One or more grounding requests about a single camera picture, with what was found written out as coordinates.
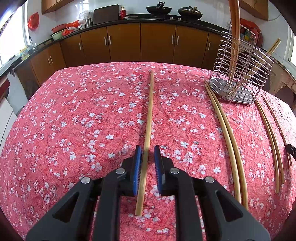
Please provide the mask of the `black lidded wok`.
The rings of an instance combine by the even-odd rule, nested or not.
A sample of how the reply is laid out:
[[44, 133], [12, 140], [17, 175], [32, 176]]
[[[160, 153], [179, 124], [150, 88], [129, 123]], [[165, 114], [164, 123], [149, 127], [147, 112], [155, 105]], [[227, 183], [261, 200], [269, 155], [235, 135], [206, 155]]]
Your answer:
[[203, 14], [197, 9], [197, 7], [182, 7], [178, 9], [178, 13], [182, 18], [187, 20], [199, 20]]

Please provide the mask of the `brown upper wall cabinet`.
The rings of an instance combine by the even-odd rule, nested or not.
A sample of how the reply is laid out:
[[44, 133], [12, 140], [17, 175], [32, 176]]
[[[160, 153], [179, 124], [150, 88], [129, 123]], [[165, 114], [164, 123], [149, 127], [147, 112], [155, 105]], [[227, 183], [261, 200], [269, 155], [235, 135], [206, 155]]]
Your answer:
[[73, 2], [73, 0], [42, 0], [42, 14], [55, 12], [71, 2]]

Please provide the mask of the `colourful items on side table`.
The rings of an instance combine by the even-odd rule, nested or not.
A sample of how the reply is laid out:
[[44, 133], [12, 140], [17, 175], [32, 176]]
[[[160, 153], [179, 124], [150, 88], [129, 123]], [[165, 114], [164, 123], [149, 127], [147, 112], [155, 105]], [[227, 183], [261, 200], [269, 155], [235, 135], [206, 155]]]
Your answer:
[[256, 23], [254, 23], [252, 21], [248, 21], [243, 18], [240, 19], [240, 23], [241, 23], [241, 25], [246, 27], [248, 30], [251, 30], [251, 32], [253, 32], [255, 34], [256, 46], [261, 48], [262, 44], [263, 44], [263, 35], [262, 35], [262, 32], [261, 32], [260, 28], [258, 27], [258, 25], [256, 25]]

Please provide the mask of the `red plastic bag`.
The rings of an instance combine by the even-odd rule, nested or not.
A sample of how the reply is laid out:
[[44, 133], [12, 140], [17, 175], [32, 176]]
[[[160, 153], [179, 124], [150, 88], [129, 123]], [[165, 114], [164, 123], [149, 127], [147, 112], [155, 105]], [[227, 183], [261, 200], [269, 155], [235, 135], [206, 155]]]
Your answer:
[[35, 31], [38, 28], [39, 23], [40, 23], [39, 14], [38, 14], [38, 12], [36, 12], [29, 17], [28, 28], [31, 31]]

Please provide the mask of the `red floral tablecloth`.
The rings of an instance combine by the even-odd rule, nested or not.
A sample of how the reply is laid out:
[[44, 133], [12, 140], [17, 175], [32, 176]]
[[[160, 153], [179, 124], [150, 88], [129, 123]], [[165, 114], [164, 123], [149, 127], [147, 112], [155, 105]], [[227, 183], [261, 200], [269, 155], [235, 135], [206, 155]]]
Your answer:
[[[151, 146], [193, 177], [214, 177], [234, 191], [224, 136], [204, 83], [210, 71], [163, 63], [104, 63], [65, 68], [32, 96], [1, 152], [1, 209], [25, 238], [32, 226], [83, 177], [105, 176], [143, 145], [151, 71]], [[261, 91], [257, 97], [280, 149], [285, 183], [275, 193], [270, 142], [256, 105], [222, 102], [238, 144], [251, 214], [272, 237], [295, 200], [295, 144], [290, 107]]]

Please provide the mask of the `dark cutting board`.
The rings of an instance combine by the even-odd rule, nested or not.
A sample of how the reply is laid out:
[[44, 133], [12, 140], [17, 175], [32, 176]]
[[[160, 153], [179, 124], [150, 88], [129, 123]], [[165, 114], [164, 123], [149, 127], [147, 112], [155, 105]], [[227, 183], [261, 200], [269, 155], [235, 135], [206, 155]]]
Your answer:
[[117, 21], [119, 19], [119, 5], [114, 4], [95, 9], [93, 11], [93, 24]]

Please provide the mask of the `wooden chopstick four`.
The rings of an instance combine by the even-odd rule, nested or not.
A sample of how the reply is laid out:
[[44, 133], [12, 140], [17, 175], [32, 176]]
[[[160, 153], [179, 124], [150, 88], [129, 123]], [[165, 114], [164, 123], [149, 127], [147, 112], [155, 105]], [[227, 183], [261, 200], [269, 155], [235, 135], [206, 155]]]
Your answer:
[[135, 215], [141, 216], [144, 206], [145, 186], [147, 182], [147, 168], [149, 160], [149, 149], [151, 142], [151, 131], [152, 131], [152, 109], [154, 102], [154, 71], [151, 71], [151, 80], [149, 86], [149, 105], [147, 111], [147, 122], [145, 129], [145, 140], [144, 140], [144, 152], [142, 158], [142, 168], [140, 172], [140, 182], [137, 194], [137, 204], [135, 208]]

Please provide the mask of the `wooden chopstick two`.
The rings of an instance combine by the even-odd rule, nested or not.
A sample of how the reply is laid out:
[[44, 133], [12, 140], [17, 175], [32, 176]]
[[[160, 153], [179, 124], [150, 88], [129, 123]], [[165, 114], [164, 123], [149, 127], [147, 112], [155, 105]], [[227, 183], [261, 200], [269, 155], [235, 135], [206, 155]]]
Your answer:
[[278, 48], [278, 46], [281, 43], [281, 39], [278, 38], [274, 44], [269, 48], [269, 50], [263, 54], [261, 57], [259, 57], [259, 60], [252, 66], [250, 70], [248, 70], [247, 73], [243, 74], [243, 78], [240, 81], [240, 83], [230, 92], [231, 94], [234, 94], [239, 87], [241, 87], [244, 83], [246, 83], [250, 78], [252, 78], [255, 73], [264, 65], [268, 63], [268, 60], [271, 59], [272, 54], [275, 52], [275, 50]]

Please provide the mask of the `wooden chopstick six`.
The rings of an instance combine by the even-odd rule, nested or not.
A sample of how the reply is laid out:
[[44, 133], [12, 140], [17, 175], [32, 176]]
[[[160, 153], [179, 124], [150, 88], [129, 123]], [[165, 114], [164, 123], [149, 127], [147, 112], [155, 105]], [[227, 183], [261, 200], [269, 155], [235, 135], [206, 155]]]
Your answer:
[[248, 191], [247, 191], [247, 182], [246, 182], [246, 178], [245, 178], [245, 173], [244, 173], [244, 168], [243, 168], [243, 163], [241, 160], [241, 155], [240, 155], [240, 151], [238, 148], [238, 144], [236, 142], [236, 139], [234, 137], [234, 134], [232, 132], [232, 128], [230, 126], [230, 123], [227, 119], [226, 114], [224, 113], [224, 110], [220, 104], [220, 102], [218, 101], [217, 97], [215, 96], [214, 92], [212, 91], [212, 89], [210, 88], [211, 93], [214, 96], [215, 101], [218, 104], [218, 107], [222, 113], [222, 117], [226, 123], [226, 127], [232, 142], [232, 146], [233, 146], [233, 150], [234, 150], [234, 154], [235, 154], [235, 158], [236, 158], [236, 164], [237, 164], [237, 168], [238, 168], [238, 175], [239, 175], [239, 181], [240, 181], [240, 190], [241, 190], [241, 204], [246, 208], [246, 210], [248, 210]]

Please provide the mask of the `red bottle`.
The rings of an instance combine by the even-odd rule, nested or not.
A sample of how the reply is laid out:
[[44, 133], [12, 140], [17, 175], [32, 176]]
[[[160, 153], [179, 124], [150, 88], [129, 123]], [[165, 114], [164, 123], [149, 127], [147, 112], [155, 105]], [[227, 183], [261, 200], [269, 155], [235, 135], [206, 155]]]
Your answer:
[[126, 17], [126, 10], [125, 10], [125, 7], [122, 6], [120, 11], [120, 18], [123, 20], [125, 17]]

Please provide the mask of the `right upper wall cabinet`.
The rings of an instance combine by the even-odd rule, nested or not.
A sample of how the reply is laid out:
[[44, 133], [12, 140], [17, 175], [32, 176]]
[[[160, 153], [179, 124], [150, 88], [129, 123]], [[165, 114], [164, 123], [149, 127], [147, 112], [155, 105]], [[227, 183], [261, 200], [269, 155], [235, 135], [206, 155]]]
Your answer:
[[254, 17], [268, 21], [268, 0], [239, 0], [239, 4]]

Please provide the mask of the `wooden chopstick one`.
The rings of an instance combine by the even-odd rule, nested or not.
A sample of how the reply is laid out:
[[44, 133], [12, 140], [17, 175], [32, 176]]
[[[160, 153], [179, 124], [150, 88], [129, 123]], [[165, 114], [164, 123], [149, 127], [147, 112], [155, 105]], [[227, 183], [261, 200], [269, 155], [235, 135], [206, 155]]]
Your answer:
[[230, 78], [229, 84], [232, 84], [236, 70], [239, 45], [240, 45], [240, 6], [239, 0], [229, 0], [230, 15], [231, 15], [231, 61], [230, 61]]

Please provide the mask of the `green basin with red items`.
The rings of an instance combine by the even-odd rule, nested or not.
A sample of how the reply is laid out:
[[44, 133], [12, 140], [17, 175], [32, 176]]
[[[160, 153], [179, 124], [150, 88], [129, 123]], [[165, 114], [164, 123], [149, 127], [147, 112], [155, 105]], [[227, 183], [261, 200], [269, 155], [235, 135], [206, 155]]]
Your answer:
[[55, 41], [85, 27], [85, 20], [76, 20], [68, 24], [61, 24], [52, 29], [51, 38]]

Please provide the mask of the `brown lower kitchen cabinets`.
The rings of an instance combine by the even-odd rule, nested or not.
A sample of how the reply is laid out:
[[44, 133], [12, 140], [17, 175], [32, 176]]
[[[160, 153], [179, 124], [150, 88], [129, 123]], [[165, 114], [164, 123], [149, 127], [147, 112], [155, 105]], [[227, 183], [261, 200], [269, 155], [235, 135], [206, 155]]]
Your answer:
[[27, 99], [56, 71], [107, 62], [159, 62], [211, 70], [222, 34], [209, 28], [160, 23], [124, 23], [64, 37], [16, 66]]

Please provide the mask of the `wooden chopstick three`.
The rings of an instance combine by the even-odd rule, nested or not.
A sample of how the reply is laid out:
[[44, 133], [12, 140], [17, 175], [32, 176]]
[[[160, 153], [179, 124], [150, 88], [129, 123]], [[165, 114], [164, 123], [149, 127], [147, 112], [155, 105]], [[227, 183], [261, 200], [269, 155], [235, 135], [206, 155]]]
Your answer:
[[232, 4], [232, 26], [235, 30], [232, 31], [234, 38], [234, 62], [237, 63], [238, 54], [239, 54], [239, 44], [240, 44], [240, 7], [239, 1], [233, 0], [229, 1]]

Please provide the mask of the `cream wooden side table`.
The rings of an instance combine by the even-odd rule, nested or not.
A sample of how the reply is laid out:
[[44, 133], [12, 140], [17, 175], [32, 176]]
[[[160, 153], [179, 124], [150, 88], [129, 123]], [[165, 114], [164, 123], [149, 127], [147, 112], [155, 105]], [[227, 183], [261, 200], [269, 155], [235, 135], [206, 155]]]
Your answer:
[[280, 61], [274, 59], [263, 90], [284, 101], [295, 111], [295, 78]]

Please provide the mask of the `wooden chopstick five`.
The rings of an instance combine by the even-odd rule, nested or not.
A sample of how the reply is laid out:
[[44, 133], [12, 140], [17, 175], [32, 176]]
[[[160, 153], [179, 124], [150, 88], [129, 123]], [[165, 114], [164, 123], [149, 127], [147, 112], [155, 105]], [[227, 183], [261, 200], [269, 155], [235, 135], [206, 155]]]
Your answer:
[[235, 158], [235, 154], [234, 154], [234, 150], [233, 150], [233, 146], [232, 146], [232, 142], [226, 127], [226, 123], [222, 117], [222, 113], [218, 107], [217, 102], [214, 99], [213, 94], [211, 93], [210, 88], [208, 87], [208, 84], [205, 84], [207, 93], [211, 99], [211, 102], [213, 104], [213, 107], [215, 109], [218, 121], [221, 125], [222, 128], [222, 133], [226, 142], [226, 147], [227, 147], [227, 151], [229, 154], [229, 158], [230, 158], [230, 166], [231, 166], [231, 170], [232, 170], [232, 176], [233, 176], [233, 185], [234, 185], [234, 195], [235, 195], [235, 199], [240, 203], [241, 202], [241, 190], [240, 190], [240, 181], [239, 181], [239, 175], [238, 175], [238, 168], [237, 168], [237, 164], [236, 164], [236, 158]]

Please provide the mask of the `wooden chopstick seven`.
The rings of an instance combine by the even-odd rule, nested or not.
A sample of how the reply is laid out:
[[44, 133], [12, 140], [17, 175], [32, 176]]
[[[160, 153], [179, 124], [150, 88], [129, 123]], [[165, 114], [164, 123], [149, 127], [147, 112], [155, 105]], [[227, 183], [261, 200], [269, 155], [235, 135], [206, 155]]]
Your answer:
[[275, 181], [275, 193], [279, 194], [280, 192], [280, 185], [281, 185], [281, 178], [280, 178], [280, 171], [279, 171], [279, 165], [278, 165], [278, 147], [275, 146], [276, 141], [274, 138], [274, 133], [273, 130], [269, 124], [269, 121], [260, 105], [260, 103], [255, 100], [254, 101], [256, 107], [259, 110], [260, 116], [262, 118], [263, 124], [266, 129], [267, 136], [269, 138], [270, 146], [271, 146], [271, 151], [273, 155], [273, 165], [274, 165], [274, 181]]

